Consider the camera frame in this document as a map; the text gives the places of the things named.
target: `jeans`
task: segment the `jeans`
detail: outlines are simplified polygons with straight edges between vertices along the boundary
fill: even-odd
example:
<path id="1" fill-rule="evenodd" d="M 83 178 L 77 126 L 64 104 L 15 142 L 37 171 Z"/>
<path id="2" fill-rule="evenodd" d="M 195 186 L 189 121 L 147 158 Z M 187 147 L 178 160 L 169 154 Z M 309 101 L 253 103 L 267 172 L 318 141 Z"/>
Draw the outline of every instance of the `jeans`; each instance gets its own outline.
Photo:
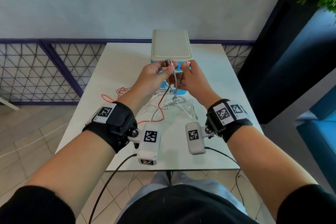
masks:
<path id="1" fill-rule="evenodd" d="M 173 172 L 170 184 L 166 172 L 157 172 L 156 175 L 153 177 L 152 181 L 150 182 L 150 184 L 147 184 L 143 186 L 141 189 L 139 189 L 138 192 L 136 192 L 136 194 L 128 201 L 124 209 L 122 209 L 121 213 L 115 220 L 115 224 L 119 221 L 120 217 L 123 215 L 126 209 L 129 208 L 129 206 L 132 205 L 139 198 L 147 195 L 148 193 L 154 190 L 178 184 L 187 184 L 195 186 L 199 189 L 203 189 L 207 192 L 223 197 L 229 202 L 231 202 L 238 210 L 247 215 L 244 206 L 223 185 L 221 185 L 219 182 L 215 180 L 194 180 L 188 177 L 188 175 L 186 175 L 185 173 L 176 171 Z"/>

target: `metal screw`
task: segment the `metal screw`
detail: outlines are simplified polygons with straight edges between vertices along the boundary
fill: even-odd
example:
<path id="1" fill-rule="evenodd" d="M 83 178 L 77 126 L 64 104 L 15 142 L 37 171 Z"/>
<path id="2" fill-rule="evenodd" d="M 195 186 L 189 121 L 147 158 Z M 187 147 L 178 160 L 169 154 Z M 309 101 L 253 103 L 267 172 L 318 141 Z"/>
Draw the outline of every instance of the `metal screw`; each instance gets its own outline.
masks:
<path id="1" fill-rule="evenodd" d="M 137 137 L 139 132 L 136 129 L 132 130 L 132 137 Z"/>
<path id="2" fill-rule="evenodd" d="M 207 133 L 207 134 L 211 134 L 211 133 L 212 133 L 212 129 L 209 128 L 209 127 L 206 127 L 206 128 L 205 128 L 205 133 Z"/>

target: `white table leg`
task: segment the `white table leg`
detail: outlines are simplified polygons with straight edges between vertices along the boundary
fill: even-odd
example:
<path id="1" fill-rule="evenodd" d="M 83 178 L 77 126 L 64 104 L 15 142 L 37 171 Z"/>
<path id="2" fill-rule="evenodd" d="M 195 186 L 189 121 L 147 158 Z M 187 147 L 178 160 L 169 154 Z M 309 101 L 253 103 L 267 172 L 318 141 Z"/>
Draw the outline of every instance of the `white table leg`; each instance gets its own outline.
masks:
<path id="1" fill-rule="evenodd" d="M 11 103 L 9 103 L 8 101 L 4 100 L 3 98 L 0 98 L 0 102 L 3 103 L 4 105 L 7 105 L 8 107 L 14 109 L 15 111 L 20 110 L 19 107 L 12 105 Z"/>

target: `black wrist strap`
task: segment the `black wrist strap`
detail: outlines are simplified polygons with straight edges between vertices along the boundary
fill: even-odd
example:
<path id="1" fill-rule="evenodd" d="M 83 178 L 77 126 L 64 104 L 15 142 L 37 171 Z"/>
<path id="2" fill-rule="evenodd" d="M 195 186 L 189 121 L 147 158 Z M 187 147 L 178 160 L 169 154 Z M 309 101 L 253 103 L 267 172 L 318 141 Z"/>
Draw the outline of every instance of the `black wrist strap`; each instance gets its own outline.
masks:
<path id="1" fill-rule="evenodd" d="M 222 104 L 221 110 L 214 110 L 218 105 Z M 232 103 L 229 99 L 221 99 L 214 103 L 208 109 L 207 120 L 205 125 L 211 126 L 217 136 L 223 138 L 227 143 L 230 137 L 242 126 L 252 126 L 245 109 L 237 104 Z M 227 124 L 222 124 L 224 119 L 228 119 Z"/>
<path id="2" fill-rule="evenodd" d="M 106 141 L 115 150 L 115 153 L 118 153 L 129 143 L 127 135 L 130 130 L 137 128 L 137 121 L 132 110 L 126 105 L 119 102 L 113 102 L 113 104 L 116 106 L 108 116 L 106 123 L 92 121 L 83 128 L 83 131 L 89 130 L 95 133 Z"/>

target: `white lid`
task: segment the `white lid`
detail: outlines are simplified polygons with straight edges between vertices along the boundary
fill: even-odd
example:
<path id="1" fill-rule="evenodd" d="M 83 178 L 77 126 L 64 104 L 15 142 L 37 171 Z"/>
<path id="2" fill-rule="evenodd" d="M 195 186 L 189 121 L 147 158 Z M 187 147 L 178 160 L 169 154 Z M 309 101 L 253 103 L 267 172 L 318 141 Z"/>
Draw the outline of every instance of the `white lid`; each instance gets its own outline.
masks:
<path id="1" fill-rule="evenodd" d="M 193 59 L 186 30 L 153 30 L 151 60 L 165 59 L 181 62 Z"/>

